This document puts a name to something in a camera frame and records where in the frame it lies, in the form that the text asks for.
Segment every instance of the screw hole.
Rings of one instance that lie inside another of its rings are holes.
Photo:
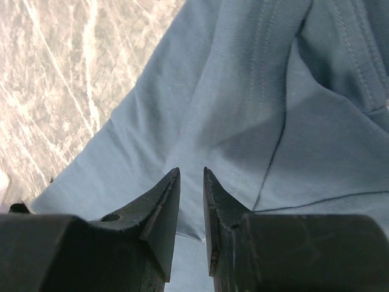
[[[112,222],[112,221],[116,221],[119,219],[120,219],[119,215],[112,213],[112,214],[108,214],[108,215],[104,216],[101,219],[101,222]]]

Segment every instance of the blue-gray cloth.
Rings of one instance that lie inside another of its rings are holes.
[[[366,214],[389,235],[388,27],[387,0],[188,0],[33,209],[100,218],[180,167],[165,291],[213,291],[204,166],[254,211]]]

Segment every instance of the beige surface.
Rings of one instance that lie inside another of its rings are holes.
[[[1,0],[6,203],[36,197],[134,86],[184,0]]]

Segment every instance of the garment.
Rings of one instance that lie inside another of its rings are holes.
[[[213,291],[202,170],[255,212],[389,235],[389,2],[188,0],[134,89],[35,200],[92,220],[181,169],[171,283]]]

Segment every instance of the folded fabric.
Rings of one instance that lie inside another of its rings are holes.
[[[384,11],[385,0],[188,0],[134,89],[32,208],[100,218],[180,167],[165,291],[213,291],[204,166],[255,212],[365,214],[389,236]]]

